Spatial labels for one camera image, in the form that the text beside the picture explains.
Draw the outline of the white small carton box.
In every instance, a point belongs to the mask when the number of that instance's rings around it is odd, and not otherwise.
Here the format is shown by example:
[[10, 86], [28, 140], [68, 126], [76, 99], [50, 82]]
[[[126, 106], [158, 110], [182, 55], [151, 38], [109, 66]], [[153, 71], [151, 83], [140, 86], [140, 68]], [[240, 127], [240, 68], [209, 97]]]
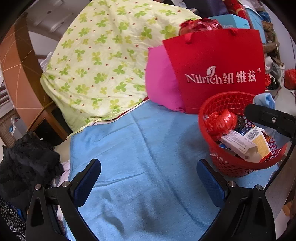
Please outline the white small carton box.
[[247, 162], [259, 163], [261, 161], [257, 145], [236, 131], [231, 130], [222, 136], [220, 142]]

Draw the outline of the red plastic bag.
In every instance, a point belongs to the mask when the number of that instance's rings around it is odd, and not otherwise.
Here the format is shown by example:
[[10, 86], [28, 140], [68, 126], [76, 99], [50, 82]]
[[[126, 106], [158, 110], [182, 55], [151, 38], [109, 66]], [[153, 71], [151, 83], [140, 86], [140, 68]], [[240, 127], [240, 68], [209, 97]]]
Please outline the red plastic bag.
[[213, 112], [205, 119], [208, 134], [214, 141], [234, 130], [237, 125], [237, 115], [227, 109], [218, 113]]
[[209, 18], [199, 20], [187, 20], [180, 24], [179, 35], [185, 35], [192, 32], [219, 30], [222, 28], [223, 27], [219, 24], [217, 20], [212, 20]]

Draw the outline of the light blue plastic bag knot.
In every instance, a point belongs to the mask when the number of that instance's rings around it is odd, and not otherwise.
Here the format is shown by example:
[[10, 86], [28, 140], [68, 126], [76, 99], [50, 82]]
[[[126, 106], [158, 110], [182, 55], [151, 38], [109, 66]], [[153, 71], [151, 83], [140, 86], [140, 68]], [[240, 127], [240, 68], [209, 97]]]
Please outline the light blue plastic bag knot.
[[275, 101], [270, 93], [258, 94], [253, 99], [253, 104], [275, 109]]

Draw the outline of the pale pink bed sheet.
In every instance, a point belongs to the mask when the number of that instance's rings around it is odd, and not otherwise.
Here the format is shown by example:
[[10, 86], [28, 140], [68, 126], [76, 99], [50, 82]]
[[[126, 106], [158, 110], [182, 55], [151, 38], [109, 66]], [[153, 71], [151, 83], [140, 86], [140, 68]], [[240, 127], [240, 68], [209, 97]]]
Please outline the pale pink bed sheet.
[[[62, 167], [63, 167], [63, 173], [62, 175], [53, 179], [52, 181], [53, 187], [59, 187], [62, 185], [63, 182], [68, 181], [69, 174], [70, 174], [70, 160], [63, 162]], [[58, 209], [57, 209], [57, 218], [60, 221], [60, 223], [63, 222], [63, 214], [60, 206], [58, 206]]]

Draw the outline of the red plastic mesh basket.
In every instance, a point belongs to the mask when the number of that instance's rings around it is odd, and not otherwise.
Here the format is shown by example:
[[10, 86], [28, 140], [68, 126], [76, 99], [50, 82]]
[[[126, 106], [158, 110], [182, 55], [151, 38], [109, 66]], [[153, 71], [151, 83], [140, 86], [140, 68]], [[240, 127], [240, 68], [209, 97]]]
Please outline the red plastic mesh basket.
[[259, 163], [251, 163], [231, 156], [212, 139], [205, 124], [205, 116], [214, 112], [221, 113], [225, 109], [237, 115], [243, 115], [244, 109], [253, 102], [254, 95], [245, 92], [222, 92], [208, 98], [201, 106], [198, 114], [199, 128], [209, 146], [209, 152], [214, 166], [228, 177], [243, 177], [253, 171], [267, 169], [277, 164], [286, 152], [287, 145], [279, 148], [271, 138], [268, 142], [271, 153]]

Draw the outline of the black clothing pile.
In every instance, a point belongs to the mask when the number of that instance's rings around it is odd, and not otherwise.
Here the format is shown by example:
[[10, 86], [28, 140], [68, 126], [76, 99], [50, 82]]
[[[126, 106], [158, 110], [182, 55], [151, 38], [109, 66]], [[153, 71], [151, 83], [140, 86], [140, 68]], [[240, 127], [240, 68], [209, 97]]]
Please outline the black clothing pile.
[[1, 198], [27, 211], [35, 186], [48, 188], [63, 172], [60, 155], [34, 133], [27, 133], [11, 148], [3, 147]]

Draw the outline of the blue blanket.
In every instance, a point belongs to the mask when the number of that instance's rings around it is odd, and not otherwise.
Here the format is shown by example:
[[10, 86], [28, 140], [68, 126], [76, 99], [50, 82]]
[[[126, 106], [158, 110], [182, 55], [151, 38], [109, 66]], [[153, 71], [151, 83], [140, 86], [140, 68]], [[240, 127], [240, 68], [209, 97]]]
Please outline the blue blanket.
[[210, 160], [198, 117], [151, 101], [86, 127], [70, 143], [70, 178], [92, 159], [101, 174], [79, 212], [99, 240], [198, 240], [217, 208], [196, 165]]

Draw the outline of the red Nilrich tote bag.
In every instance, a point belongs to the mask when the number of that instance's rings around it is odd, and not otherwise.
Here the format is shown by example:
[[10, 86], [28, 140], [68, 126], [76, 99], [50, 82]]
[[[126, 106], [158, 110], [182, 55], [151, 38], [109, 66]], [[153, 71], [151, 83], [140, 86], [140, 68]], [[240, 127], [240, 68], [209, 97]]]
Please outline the red Nilrich tote bag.
[[197, 114], [210, 97], [229, 91], [265, 90], [263, 45], [258, 30], [220, 29], [163, 41], [186, 113]]

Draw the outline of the light blue cardboard box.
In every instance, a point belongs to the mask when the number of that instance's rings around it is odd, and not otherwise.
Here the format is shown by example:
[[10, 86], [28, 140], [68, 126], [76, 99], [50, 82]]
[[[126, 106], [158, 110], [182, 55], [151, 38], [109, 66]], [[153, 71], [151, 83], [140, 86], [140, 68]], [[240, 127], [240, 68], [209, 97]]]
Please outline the light blue cardboard box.
[[[238, 28], [238, 29], [250, 29], [250, 25], [248, 20], [241, 18], [236, 15], [220, 15], [220, 16], [212, 16], [211, 20], [217, 20], [219, 24], [225, 28]], [[262, 44], [266, 44], [265, 33], [263, 29], [263, 25], [258, 14], [250, 16], [251, 23], [255, 30], [259, 31], [260, 38]]]

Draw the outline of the pink pillow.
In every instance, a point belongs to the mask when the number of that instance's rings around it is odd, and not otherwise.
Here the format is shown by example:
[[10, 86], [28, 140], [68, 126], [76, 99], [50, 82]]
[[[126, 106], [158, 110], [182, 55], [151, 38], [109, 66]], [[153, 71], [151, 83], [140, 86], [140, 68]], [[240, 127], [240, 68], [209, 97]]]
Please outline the pink pillow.
[[185, 111], [177, 77], [164, 46], [148, 49], [145, 88], [152, 102], [172, 111]]

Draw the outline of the red plastic bag in tote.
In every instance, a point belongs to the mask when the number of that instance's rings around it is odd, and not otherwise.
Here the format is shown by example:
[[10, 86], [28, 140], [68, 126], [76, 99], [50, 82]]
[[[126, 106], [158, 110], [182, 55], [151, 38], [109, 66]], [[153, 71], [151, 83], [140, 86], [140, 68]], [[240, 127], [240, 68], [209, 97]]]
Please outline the red plastic bag in tote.
[[219, 30], [222, 28], [223, 27], [219, 24], [217, 20], [212, 20], [209, 18], [199, 20], [187, 20], [180, 24], [179, 35], [185, 35], [192, 32]]

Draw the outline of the brown wooden headboard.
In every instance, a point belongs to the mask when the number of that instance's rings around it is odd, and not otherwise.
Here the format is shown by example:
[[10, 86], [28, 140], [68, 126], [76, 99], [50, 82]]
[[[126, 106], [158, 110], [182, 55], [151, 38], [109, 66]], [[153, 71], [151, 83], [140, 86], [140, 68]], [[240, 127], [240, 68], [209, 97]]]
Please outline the brown wooden headboard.
[[42, 140], [58, 145], [71, 133], [61, 111], [41, 86], [42, 68], [32, 46], [27, 19], [19, 17], [1, 42], [1, 69], [13, 106]]

